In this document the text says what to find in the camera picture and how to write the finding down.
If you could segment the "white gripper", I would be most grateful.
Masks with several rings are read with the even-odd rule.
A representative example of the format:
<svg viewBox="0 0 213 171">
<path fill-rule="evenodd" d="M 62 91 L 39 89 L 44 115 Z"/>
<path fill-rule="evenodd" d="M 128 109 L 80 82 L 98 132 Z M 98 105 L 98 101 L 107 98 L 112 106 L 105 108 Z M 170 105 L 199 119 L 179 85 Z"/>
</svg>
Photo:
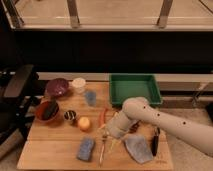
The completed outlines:
<svg viewBox="0 0 213 171">
<path fill-rule="evenodd" d="M 120 138 L 127 134 L 133 124 L 134 121 L 130 119 L 124 112 L 120 111 L 106 123 L 106 128 L 100 127 L 97 130 L 102 140 L 106 140 L 108 135 L 113 137 L 108 154 L 111 154 L 121 144 L 122 140 Z"/>
</svg>

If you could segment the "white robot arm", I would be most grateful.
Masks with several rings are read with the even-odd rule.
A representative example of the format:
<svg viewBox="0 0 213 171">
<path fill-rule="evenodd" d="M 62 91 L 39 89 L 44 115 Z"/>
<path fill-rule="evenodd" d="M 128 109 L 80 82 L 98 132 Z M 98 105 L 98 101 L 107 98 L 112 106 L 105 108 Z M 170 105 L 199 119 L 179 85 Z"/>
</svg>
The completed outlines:
<svg viewBox="0 0 213 171">
<path fill-rule="evenodd" d="M 123 138 L 137 121 L 155 125 L 213 158 L 213 127 L 161 112 L 145 97 L 128 98 L 102 129 L 107 136 Z"/>
</svg>

